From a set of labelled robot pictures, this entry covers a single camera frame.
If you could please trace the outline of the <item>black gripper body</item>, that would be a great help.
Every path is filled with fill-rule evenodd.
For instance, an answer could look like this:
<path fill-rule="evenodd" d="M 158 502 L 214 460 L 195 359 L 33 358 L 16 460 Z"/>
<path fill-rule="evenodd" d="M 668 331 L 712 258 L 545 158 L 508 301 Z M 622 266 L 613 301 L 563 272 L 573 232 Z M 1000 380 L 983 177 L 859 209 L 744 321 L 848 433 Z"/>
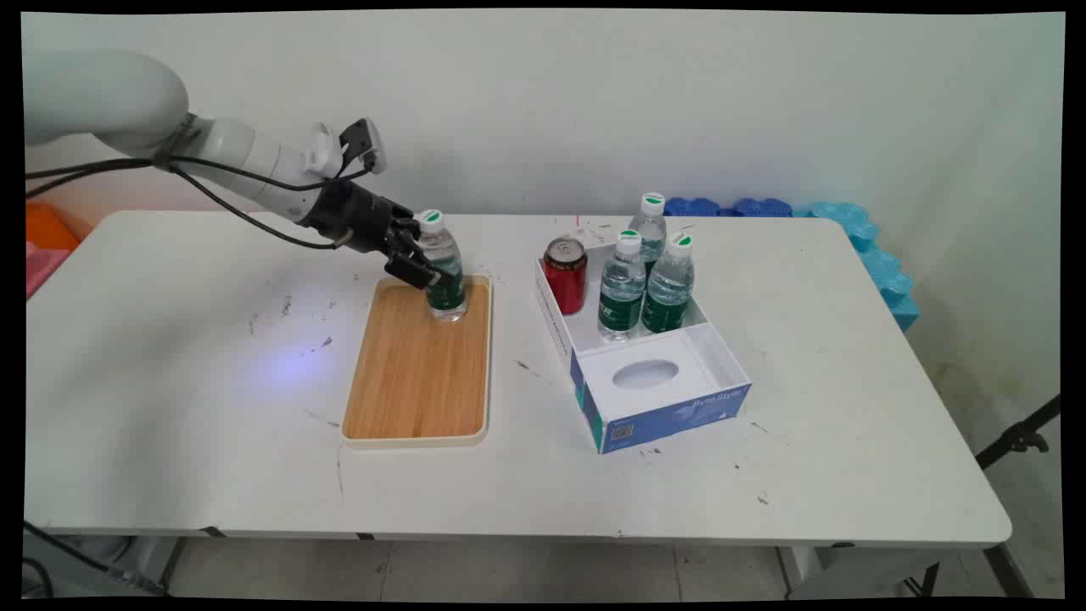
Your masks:
<path fill-rule="evenodd" d="M 337 182 L 323 187 L 310 212 L 296 224 L 314 229 L 338 246 L 361 254 L 377 251 L 388 255 L 393 216 L 414 217 L 414 213 L 356 182 Z"/>

